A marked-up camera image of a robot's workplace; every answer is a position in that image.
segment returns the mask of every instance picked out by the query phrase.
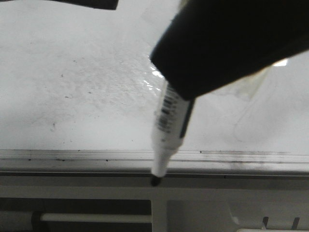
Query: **marker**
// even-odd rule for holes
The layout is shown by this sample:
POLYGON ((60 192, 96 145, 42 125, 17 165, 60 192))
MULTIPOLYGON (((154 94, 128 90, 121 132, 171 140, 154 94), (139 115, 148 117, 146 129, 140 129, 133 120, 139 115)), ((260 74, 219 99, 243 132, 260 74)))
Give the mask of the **marker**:
POLYGON ((154 162, 151 169, 151 184, 157 186, 167 172, 172 155, 183 144, 194 101, 185 101, 165 81, 152 131, 154 162))

